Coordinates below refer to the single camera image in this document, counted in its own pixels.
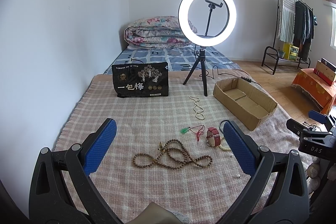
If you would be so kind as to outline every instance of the orange tablecloth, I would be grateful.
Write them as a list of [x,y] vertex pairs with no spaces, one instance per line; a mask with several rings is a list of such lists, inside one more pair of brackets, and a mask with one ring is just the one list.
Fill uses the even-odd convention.
[[293,85],[298,85],[321,106],[322,114],[329,114],[336,98],[336,86],[329,86],[314,73],[313,68],[302,69],[296,75]]

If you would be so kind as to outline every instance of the black metal clothes rack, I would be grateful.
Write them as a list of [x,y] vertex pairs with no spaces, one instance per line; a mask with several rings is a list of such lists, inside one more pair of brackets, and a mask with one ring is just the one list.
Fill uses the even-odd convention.
[[[295,68],[295,69],[302,69],[300,67],[301,64],[305,64],[305,65],[308,65],[308,68],[310,67],[310,58],[308,58],[308,62],[307,61],[304,61],[302,60],[301,58],[297,58],[296,60],[287,60],[287,59],[284,59],[284,58],[280,58],[279,57],[279,53],[278,53],[278,50],[276,48],[274,48],[274,45],[275,45],[275,41],[277,39],[277,32],[278,32],[278,20],[279,20],[279,0],[278,0],[278,13],[277,13],[277,24],[276,24],[276,27],[275,27],[275,34],[274,34],[274,41],[273,41],[273,46],[267,46],[265,48],[265,51],[264,51],[264,57],[262,59],[262,63],[261,63],[261,66],[263,67],[264,65],[269,68],[270,70],[273,71],[273,75],[275,74],[276,71],[295,71],[293,69],[277,69],[278,67],[288,67],[288,68]],[[273,51],[275,51],[275,53],[268,53],[267,50],[268,49],[272,49]],[[266,55],[270,56],[271,58],[275,59],[275,64],[266,64],[265,63],[265,58],[266,58]],[[279,61],[286,61],[286,62],[291,62],[291,63],[296,63],[297,66],[291,66],[291,65],[279,65]]]

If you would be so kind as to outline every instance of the black snack bag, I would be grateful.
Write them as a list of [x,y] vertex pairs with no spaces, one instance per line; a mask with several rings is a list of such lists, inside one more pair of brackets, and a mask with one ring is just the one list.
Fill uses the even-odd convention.
[[168,63],[112,65],[118,97],[168,96]]

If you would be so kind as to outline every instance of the gold logo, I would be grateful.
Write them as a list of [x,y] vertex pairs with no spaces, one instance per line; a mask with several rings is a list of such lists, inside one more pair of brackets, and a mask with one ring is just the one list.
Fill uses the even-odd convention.
[[119,80],[120,81],[126,80],[126,75],[125,74],[119,75]]

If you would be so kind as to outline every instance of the open cardboard box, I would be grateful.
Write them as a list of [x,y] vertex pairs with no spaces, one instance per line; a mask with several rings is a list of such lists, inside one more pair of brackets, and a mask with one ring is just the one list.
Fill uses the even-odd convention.
[[251,131],[272,116],[278,105],[241,78],[218,81],[213,95]]

